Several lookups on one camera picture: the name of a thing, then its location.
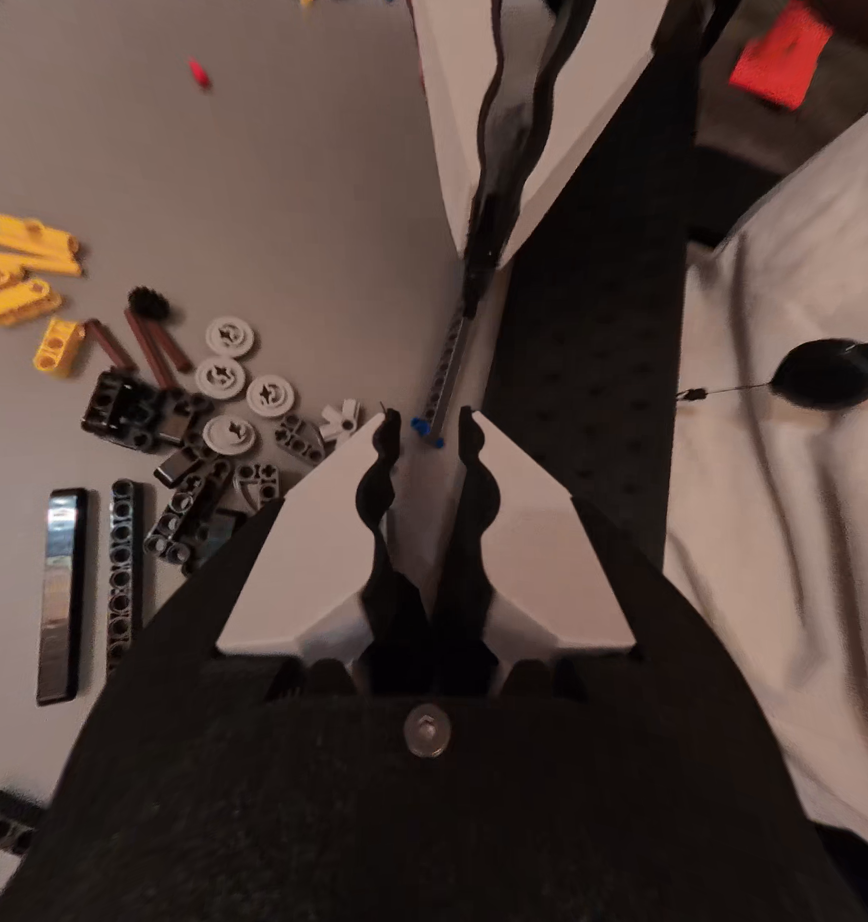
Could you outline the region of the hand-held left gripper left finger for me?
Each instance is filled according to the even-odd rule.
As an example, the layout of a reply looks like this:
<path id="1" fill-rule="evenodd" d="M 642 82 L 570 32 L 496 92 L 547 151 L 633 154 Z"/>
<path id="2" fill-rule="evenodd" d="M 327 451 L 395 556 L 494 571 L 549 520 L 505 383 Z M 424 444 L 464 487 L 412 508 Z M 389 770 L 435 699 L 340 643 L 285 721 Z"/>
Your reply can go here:
<path id="1" fill-rule="evenodd" d="M 428 617 L 399 568 L 401 428 L 400 413 L 385 409 L 288 491 L 220 654 L 334 660 L 373 694 L 430 690 Z"/>

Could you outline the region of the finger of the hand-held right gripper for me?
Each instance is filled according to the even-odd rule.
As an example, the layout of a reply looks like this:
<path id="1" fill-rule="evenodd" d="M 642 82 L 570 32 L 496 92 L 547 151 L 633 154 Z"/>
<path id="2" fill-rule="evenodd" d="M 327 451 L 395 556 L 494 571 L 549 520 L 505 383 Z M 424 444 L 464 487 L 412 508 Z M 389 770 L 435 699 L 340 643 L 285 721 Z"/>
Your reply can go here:
<path id="1" fill-rule="evenodd" d="M 502 1 L 411 3 L 440 190 L 460 258 L 497 184 L 496 102 L 505 75 Z"/>
<path id="2" fill-rule="evenodd" d="M 666 1 L 595 3 L 555 80 L 547 141 L 523 186 L 500 268 L 534 232 L 642 75 L 666 6 Z"/>

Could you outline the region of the pile of yellow lego pieces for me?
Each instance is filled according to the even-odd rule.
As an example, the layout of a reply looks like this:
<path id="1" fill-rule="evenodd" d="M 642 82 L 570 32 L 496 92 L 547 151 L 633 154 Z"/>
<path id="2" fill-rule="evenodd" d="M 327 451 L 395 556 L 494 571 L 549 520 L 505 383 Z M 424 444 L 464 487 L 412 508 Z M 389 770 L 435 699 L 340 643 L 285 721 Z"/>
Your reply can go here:
<path id="1" fill-rule="evenodd" d="M 37 218 L 0 213 L 0 328 L 48 318 L 33 364 L 53 378 L 70 376 L 85 329 L 57 316 L 64 298 L 49 277 L 80 278 L 80 254 L 72 233 Z"/>

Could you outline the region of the black perforated panel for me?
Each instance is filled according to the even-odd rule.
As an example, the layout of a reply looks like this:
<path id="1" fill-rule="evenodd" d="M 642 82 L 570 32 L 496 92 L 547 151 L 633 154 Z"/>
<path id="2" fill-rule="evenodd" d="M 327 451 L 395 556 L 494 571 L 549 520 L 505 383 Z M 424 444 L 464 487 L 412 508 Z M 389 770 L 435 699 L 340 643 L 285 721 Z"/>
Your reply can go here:
<path id="1" fill-rule="evenodd" d="M 483 404 L 659 568 L 698 72 L 656 53 L 521 247 Z"/>

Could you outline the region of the long dark grey lego beam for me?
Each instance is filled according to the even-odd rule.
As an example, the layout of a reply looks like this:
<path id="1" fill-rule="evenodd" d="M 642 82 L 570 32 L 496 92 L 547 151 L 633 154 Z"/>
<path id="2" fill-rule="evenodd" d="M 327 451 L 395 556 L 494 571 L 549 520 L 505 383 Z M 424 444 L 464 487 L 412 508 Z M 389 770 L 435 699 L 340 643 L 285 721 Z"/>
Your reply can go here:
<path id="1" fill-rule="evenodd" d="M 442 348 L 428 386 L 424 405 L 416 417 L 422 417 L 440 430 L 444 427 L 450 409 L 451 398 L 459 378 L 466 347 L 474 328 L 475 318 L 463 317 L 459 306 L 448 323 Z"/>

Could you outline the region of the black badge reel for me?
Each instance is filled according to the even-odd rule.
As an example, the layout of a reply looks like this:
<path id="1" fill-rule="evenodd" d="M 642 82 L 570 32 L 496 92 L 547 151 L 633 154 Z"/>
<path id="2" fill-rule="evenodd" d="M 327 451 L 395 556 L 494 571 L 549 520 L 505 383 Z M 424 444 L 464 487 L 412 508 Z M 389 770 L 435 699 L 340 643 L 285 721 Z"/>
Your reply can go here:
<path id="1" fill-rule="evenodd" d="M 767 382 L 719 389 L 688 388 L 676 402 L 698 402 L 711 396 L 768 389 L 800 408 L 818 411 L 852 409 L 868 400 L 868 342 L 813 340 L 790 350 Z"/>

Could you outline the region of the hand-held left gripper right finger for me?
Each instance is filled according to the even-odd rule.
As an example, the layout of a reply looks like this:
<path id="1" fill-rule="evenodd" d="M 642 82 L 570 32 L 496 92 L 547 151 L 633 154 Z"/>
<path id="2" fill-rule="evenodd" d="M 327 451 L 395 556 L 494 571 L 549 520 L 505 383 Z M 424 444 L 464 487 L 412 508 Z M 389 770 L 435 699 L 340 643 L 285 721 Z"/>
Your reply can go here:
<path id="1" fill-rule="evenodd" d="M 463 487 L 432 615 L 444 693 L 488 693 L 519 663 L 628 651 L 622 606 L 571 492 L 462 408 Z"/>

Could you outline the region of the short black lego beam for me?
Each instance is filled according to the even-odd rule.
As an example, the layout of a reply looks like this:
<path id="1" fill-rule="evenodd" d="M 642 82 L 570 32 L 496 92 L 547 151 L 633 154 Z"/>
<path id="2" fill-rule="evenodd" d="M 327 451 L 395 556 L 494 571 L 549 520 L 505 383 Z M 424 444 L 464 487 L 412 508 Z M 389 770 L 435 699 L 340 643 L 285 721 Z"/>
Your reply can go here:
<path id="1" fill-rule="evenodd" d="M 23 859 L 45 815 L 41 806 L 0 790 L 0 851 Z"/>

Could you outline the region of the pile of black grey parts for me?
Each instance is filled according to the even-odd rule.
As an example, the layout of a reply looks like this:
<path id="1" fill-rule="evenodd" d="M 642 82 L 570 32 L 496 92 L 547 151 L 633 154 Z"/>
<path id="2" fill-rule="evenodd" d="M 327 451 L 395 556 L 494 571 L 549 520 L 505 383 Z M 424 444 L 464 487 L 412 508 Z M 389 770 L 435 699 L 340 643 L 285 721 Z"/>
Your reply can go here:
<path id="1" fill-rule="evenodd" d="M 172 495 L 142 540 L 146 554 L 191 575 L 245 523 L 283 496 L 276 464 L 256 460 L 259 430 L 245 417 L 217 407 L 244 399 L 255 418 L 272 427 L 268 447 L 315 467 L 331 447 L 353 436 L 362 408 L 354 399 L 327 406 L 315 424 L 296 412 L 297 393 L 280 375 L 249 378 L 241 360 L 257 344 L 254 328 L 235 316 L 209 323 L 209 354 L 193 363 L 165 327 L 170 303 L 158 291 L 128 293 L 125 317 L 155 379 L 140 380 L 135 364 L 98 320 L 84 324 L 112 366 L 100 374 L 82 419 L 82 431 L 144 454 L 169 450 L 153 477 Z"/>

